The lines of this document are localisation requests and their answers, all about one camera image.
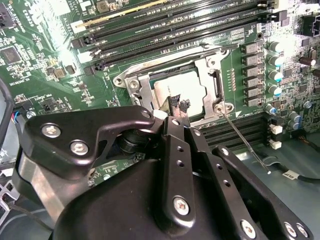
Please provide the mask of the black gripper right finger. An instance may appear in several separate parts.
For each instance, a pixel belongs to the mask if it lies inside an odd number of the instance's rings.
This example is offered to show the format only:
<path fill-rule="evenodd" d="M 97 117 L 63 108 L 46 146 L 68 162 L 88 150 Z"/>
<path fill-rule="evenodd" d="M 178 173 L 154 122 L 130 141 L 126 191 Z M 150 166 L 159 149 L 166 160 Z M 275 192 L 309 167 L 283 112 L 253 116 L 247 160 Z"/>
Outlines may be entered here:
<path fill-rule="evenodd" d="M 199 130 L 185 131 L 195 177 L 197 222 L 185 240 L 311 240 L 313 233 L 227 147 L 210 149 Z"/>

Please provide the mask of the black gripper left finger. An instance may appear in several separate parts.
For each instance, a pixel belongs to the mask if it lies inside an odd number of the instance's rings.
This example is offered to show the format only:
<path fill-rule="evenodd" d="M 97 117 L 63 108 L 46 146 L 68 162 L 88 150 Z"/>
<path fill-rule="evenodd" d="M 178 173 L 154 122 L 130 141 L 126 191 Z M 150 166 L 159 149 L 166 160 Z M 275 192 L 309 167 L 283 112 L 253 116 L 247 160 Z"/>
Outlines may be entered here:
<path fill-rule="evenodd" d="M 168 214 L 176 197 L 194 205 L 188 100 L 168 97 L 159 111 L 140 105 L 101 108 L 29 119 L 22 131 L 16 187 L 38 197 L 56 222 L 66 206 L 88 190 L 91 169 L 130 153 L 160 156 L 161 211 Z"/>

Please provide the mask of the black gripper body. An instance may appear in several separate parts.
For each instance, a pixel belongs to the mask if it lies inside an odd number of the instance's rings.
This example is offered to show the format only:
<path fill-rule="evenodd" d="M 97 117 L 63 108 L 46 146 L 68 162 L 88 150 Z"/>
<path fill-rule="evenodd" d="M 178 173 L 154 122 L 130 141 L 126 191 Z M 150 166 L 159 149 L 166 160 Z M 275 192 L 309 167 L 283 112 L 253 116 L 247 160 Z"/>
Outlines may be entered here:
<path fill-rule="evenodd" d="M 227 187 L 194 176 L 190 162 L 144 160 L 74 199 L 55 240 L 238 240 Z"/>

